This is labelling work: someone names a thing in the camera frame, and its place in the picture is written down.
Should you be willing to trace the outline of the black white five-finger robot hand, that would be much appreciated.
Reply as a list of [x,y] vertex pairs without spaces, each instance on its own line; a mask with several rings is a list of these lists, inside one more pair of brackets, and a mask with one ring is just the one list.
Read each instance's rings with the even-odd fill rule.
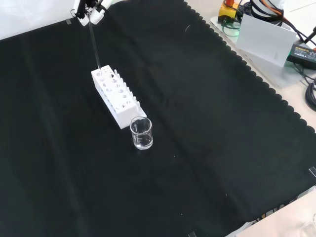
[[116,0],[75,0],[74,16],[83,26],[88,23],[96,25],[116,2]]

